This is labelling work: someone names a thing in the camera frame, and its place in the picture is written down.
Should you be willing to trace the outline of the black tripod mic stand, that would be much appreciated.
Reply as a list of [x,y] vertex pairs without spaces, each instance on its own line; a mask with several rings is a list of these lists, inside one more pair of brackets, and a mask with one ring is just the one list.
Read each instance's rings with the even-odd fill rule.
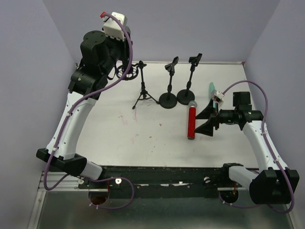
[[159,101],[157,101],[153,96],[151,96],[146,90],[144,77],[143,77],[143,69],[146,66],[147,64],[145,64],[143,61],[138,61],[136,64],[132,64],[129,72],[126,74],[126,77],[124,78],[125,81],[131,81],[134,80],[139,73],[141,75],[141,91],[139,97],[137,98],[135,104],[132,107],[133,110],[136,108],[139,101],[152,99],[153,101],[156,102],[156,104],[160,104]]

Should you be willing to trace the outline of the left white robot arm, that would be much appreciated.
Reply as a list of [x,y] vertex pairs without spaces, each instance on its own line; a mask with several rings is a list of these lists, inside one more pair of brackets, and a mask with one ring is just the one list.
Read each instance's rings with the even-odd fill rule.
[[100,178],[102,167],[78,155],[76,146],[85,121],[101,95],[100,90],[107,87],[107,77],[117,61],[122,61],[124,70],[130,70],[131,47],[129,31],[121,38],[105,31],[90,31],[84,35],[80,45],[82,59],[71,76],[61,120],[49,144],[38,149],[37,158],[74,177]]

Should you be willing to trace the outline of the black glitter microphone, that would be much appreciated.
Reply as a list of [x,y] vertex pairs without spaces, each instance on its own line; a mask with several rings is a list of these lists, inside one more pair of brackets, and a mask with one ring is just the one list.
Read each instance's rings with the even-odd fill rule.
[[129,28],[128,26],[125,26],[125,30],[127,31],[128,36],[130,36],[130,35],[131,35],[131,30],[130,30],[130,28]]

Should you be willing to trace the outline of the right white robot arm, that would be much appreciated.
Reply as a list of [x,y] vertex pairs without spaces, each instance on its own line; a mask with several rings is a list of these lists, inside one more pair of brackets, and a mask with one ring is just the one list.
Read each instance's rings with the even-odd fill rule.
[[290,170],[279,156],[271,138],[267,135],[263,114],[253,110],[249,92],[233,93],[233,110],[218,109],[210,100],[196,116],[206,122],[195,128],[195,133],[213,136],[221,124],[238,125],[253,149],[257,160],[258,174],[238,163],[222,167],[221,179],[238,183],[246,188],[255,204],[289,204],[299,181],[296,170]]

